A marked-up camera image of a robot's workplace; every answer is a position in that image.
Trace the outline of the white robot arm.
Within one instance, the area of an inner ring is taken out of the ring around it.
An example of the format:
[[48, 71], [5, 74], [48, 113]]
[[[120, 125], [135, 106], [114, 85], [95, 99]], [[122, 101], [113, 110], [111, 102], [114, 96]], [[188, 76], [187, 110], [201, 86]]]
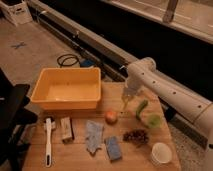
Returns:
[[124, 95], [135, 96], [144, 85], [208, 139], [202, 171], [213, 171], [213, 102], [159, 72], [151, 57], [128, 64], [127, 74]]

